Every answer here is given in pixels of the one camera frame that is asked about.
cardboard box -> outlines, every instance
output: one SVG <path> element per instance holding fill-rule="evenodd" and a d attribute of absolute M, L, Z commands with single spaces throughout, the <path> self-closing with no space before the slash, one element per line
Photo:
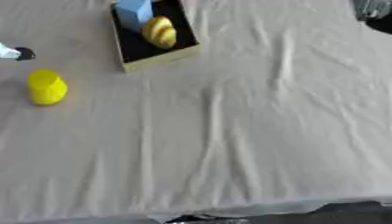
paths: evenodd
<path fill-rule="evenodd" d="M 147 42 L 136 32 L 121 26 L 112 4 L 111 15 L 116 45 L 125 72 L 129 73 L 171 60 L 179 60 L 196 54 L 200 43 L 196 39 L 180 0 L 161 0 L 152 3 L 154 17 L 166 16 L 177 30 L 177 44 L 168 50 L 160 49 Z"/>

black object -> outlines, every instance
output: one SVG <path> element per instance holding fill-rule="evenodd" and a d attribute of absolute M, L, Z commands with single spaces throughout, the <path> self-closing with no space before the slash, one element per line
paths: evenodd
<path fill-rule="evenodd" d="M 185 49 L 190 46 L 196 46 L 198 44 L 179 0 L 154 2 L 152 3 L 152 10 L 154 12 L 154 17 L 165 16 L 171 20 L 174 28 L 177 30 L 176 45 L 171 49 L 161 49 L 154 46 L 146 41 L 142 34 L 122 27 L 116 13 L 116 8 L 113 8 L 111 12 L 118 33 L 123 63 L 147 59 L 160 54 Z"/>
<path fill-rule="evenodd" d="M 365 23 L 374 30 L 392 34 L 392 14 L 388 14 L 383 18 L 371 18 L 368 19 Z"/>
<path fill-rule="evenodd" d="M 32 49 L 27 48 L 27 47 L 15 47 L 15 50 L 21 52 L 19 58 L 16 60 L 34 60 L 35 59 L 35 53 Z"/>

table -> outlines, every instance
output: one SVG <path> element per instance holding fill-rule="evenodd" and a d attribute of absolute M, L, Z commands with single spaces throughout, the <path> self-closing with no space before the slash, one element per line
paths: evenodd
<path fill-rule="evenodd" d="M 392 196 L 392 37 L 341 0 L 186 0 L 202 54 L 124 74 L 105 0 L 3 0 L 0 221 L 307 212 Z M 32 105 L 58 71 L 65 101 Z"/>

open box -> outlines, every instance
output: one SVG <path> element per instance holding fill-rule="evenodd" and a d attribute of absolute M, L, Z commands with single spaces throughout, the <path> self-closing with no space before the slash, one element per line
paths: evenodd
<path fill-rule="evenodd" d="M 179 60 L 194 55 L 199 51 L 200 43 L 196 39 L 180 0 L 160 0 L 152 3 L 154 17 L 165 16 L 177 30 L 177 43 L 171 49 L 160 49 L 135 33 L 121 26 L 116 14 L 115 3 L 111 6 L 111 16 L 115 31 L 115 40 L 125 72 L 156 65 L 171 60 Z"/>

yellow toy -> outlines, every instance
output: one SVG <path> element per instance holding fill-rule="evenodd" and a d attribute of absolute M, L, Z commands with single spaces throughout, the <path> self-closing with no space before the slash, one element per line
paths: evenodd
<path fill-rule="evenodd" d="M 38 70 L 27 80 L 31 100 L 38 105 L 60 102 L 67 94 L 67 84 L 54 71 Z"/>
<path fill-rule="evenodd" d="M 154 17 L 143 25 L 142 34 L 154 46 L 169 49 L 177 42 L 177 31 L 167 17 Z"/>

